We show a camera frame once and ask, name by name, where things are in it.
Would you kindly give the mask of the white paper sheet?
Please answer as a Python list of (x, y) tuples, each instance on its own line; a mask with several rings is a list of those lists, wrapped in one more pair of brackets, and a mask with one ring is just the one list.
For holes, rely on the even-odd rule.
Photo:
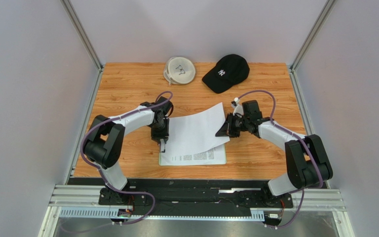
[(229, 142), (230, 138), (227, 136), (216, 136), (224, 122), (222, 102), (197, 114), (171, 118), (169, 139), (165, 145), (165, 152), (161, 155), (165, 158), (193, 155)]

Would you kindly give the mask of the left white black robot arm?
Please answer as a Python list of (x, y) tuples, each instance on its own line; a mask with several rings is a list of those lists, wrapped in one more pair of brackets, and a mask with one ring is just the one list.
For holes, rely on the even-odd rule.
[(151, 139), (164, 153), (173, 109), (170, 99), (159, 95), (154, 102), (144, 102), (125, 114), (110, 118), (96, 116), (81, 141), (80, 156), (98, 170), (108, 189), (120, 195), (138, 195), (139, 192), (128, 189), (129, 182), (119, 166), (123, 140), (129, 133), (147, 126), (151, 129)]

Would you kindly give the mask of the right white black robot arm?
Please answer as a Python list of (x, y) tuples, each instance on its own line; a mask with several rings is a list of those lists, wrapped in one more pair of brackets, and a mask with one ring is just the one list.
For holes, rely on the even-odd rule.
[(287, 172), (271, 179), (267, 191), (280, 196), (303, 188), (316, 187), (333, 177), (333, 170), (322, 139), (315, 134), (293, 132), (271, 117), (263, 117), (257, 101), (232, 101), (233, 112), (227, 114), (217, 137), (236, 138), (241, 132), (267, 140), (285, 153)]

